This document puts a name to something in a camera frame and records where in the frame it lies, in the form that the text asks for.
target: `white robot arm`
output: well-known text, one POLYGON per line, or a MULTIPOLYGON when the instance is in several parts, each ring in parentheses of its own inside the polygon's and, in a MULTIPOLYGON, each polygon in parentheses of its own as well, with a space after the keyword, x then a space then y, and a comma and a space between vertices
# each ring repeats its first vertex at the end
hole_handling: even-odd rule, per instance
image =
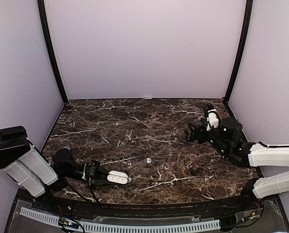
POLYGON ((0 130, 0 169, 44 205, 51 207, 51 191, 68 186, 66 177, 86 182, 90 191, 98 187, 127 184, 126 173, 108 171, 97 161, 77 164, 69 147, 64 147, 52 157, 53 165, 28 140, 22 126, 0 130))
MULTIPOLYGON (((261 142, 243 142, 242 125, 233 118, 219 119, 215 108, 204 107, 202 126, 189 124, 186 140, 198 143, 209 142, 224 160, 239 167, 288 166, 289 145, 265 145, 261 142)), ((249 181, 242 195, 261 199, 289 191, 289 171, 276 176, 249 181)))

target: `white wall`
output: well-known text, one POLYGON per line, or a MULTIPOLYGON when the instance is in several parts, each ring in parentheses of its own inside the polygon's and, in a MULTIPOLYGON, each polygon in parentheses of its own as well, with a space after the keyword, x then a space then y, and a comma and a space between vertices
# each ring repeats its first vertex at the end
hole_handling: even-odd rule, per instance
MULTIPOLYGON (((37 1, 0 0, 0 129, 22 125, 40 149, 62 107, 37 1)), ((0 233, 16 191, 0 171, 0 233)))
POLYGON ((70 99, 222 98, 245 0, 47 0, 70 99))
MULTIPOLYGON (((289 0, 254 1, 230 106, 249 140, 289 143, 289 0)), ((262 168, 266 176, 288 169, 262 168)), ((289 193, 281 200, 289 219, 289 193)))

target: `marble tabletop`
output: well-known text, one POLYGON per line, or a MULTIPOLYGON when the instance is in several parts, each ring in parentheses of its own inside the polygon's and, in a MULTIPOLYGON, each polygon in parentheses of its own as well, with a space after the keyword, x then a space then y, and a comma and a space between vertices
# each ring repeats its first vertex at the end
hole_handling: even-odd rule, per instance
MULTIPOLYGON (((108 170, 130 175, 132 181, 125 186, 95 192, 104 203, 174 204, 239 195, 244 184, 257 177, 256 170, 222 160, 208 143, 185 141, 187 123, 199 124, 206 103, 213 104, 220 117, 229 117, 220 100, 71 100, 43 155, 50 160, 69 146, 80 164, 97 160, 108 170)), ((69 182, 92 199, 84 182, 69 182)), ((55 196, 80 200, 69 188, 55 196)))

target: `white cable carrier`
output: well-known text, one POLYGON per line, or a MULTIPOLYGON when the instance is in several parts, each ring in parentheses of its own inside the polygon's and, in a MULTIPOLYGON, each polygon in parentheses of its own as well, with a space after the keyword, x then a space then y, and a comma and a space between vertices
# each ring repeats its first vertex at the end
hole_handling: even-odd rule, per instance
MULTIPOLYGON (((24 207, 21 208, 20 215, 51 226, 59 227, 59 217, 55 215, 45 214, 24 207)), ((198 233, 220 229, 219 220, 169 226, 122 226, 86 221, 80 221, 80 224, 87 233, 198 233)))

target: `white object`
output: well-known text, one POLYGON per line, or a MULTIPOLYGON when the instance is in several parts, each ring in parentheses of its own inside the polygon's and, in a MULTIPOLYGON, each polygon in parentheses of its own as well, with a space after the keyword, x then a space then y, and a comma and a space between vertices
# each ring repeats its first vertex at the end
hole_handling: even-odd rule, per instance
POLYGON ((43 183, 18 160, 5 167, 3 171, 17 181, 20 186, 27 189, 33 197, 37 198, 45 193, 43 183))
POLYGON ((289 171, 275 176, 260 178, 254 184, 253 193, 260 199, 289 191, 289 171))
POLYGON ((30 145, 30 150, 18 158, 18 161, 28 167, 46 185, 51 185, 58 180, 58 175, 48 162, 30 145))
POLYGON ((114 183, 127 184, 128 175, 120 171, 110 171, 107 176, 107 180, 114 183))
POLYGON ((248 155, 250 166, 289 166, 289 145, 281 146, 268 148, 256 143, 248 155))
POLYGON ((211 109, 208 111, 207 122, 207 131, 210 131, 211 128, 216 129, 219 126, 218 113, 216 109, 211 109))

